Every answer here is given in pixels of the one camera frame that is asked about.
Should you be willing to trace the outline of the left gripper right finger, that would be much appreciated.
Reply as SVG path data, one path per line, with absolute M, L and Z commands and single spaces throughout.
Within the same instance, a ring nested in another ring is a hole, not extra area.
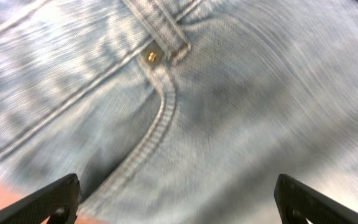
M 286 174 L 273 196 L 283 224 L 358 224 L 357 212 Z

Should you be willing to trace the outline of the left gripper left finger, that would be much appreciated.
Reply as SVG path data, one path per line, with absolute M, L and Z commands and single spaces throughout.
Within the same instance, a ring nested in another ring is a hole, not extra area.
M 68 174 L 0 210 L 0 224 L 74 224 L 80 194 L 78 176 Z

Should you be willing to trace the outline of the light blue denim shorts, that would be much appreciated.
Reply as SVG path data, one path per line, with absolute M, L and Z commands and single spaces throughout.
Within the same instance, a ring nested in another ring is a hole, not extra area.
M 358 212 L 358 1 L 0 1 L 0 187 L 69 173 L 105 223 Z

